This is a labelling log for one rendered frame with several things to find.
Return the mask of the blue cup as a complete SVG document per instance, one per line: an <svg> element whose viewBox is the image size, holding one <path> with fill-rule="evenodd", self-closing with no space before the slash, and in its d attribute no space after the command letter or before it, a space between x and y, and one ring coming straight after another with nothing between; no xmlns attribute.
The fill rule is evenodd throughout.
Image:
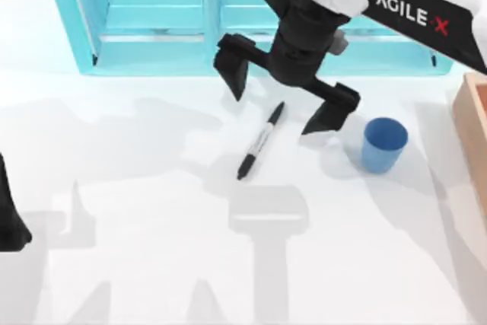
<svg viewBox="0 0 487 325"><path fill-rule="evenodd" d="M365 125L361 166L369 173L385 174L397 162L409 141L406 127L397 119L378 117Z"/></svg>

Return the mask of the black marker pen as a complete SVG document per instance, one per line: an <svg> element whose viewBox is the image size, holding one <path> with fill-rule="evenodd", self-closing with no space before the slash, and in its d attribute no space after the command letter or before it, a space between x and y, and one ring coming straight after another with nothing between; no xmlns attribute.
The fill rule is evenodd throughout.
<svg viewBox="0 0 487 325"><path fill-rule="evenodd" d="M274 130L277 122L279 121L282 112L285 108L285 102L282 101L271 113L266 121L266 124L259 132L256 140L248 149L244 159L242 160L239 168L237 169L237 179L242 180L251 171L252 166L255 164L259 153L262 151L272 131Z"/></svg>

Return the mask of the light blue rack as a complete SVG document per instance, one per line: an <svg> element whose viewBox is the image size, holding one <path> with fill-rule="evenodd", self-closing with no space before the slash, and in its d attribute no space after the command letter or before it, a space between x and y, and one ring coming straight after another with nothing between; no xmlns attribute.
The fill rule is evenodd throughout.
<svg viewBox="0 0 487 325"><path fill-rule="evenodd" d="M212 76L225 33L268 50L278 23L263 0L55 2L84 75Z"/></svg>

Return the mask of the salmon-coloured wooden box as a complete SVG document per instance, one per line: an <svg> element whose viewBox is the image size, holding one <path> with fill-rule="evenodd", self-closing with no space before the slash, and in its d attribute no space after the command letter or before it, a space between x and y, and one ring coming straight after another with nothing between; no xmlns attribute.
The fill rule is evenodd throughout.
<svg viewBox="0 0 487 325"><path fill-rule="evenodd" d="M452 113L477 200L487 216L487 76L463 75Z"/></svg>

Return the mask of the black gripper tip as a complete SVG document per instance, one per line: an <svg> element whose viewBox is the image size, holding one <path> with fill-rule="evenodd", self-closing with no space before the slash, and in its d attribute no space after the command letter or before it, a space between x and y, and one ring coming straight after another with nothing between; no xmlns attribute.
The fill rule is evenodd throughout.
<svg viewBox="0 0 487 325"><path fill-rule="evenodd" d="M0 153L0 253L19 252L33 239L14 204L5 166Z"/></svg>

